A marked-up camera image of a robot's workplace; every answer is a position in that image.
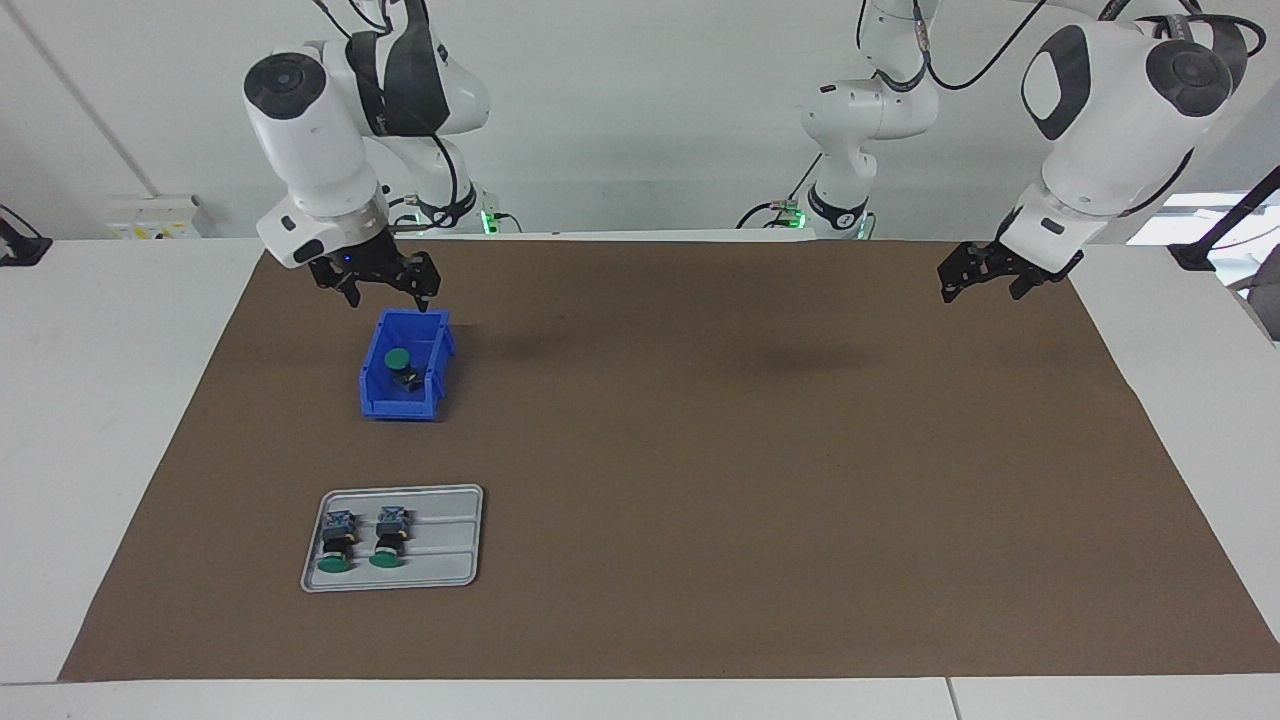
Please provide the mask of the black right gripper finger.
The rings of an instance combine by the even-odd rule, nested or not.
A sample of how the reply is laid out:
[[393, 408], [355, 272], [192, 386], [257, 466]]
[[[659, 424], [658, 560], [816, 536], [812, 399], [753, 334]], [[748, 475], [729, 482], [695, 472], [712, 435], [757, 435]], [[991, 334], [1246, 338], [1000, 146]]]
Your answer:
[[340, 272], [333, 263], [310, 263], [310, 273], [316, 287], [340, 293], [349, 307], [360, 306], [361, 292], [349, 273]]
[[397, 256], [387, 266], [385, 283], [408, 295], [419, 313], [426, 313], [442, 287], [442, 275], [426, 251]]

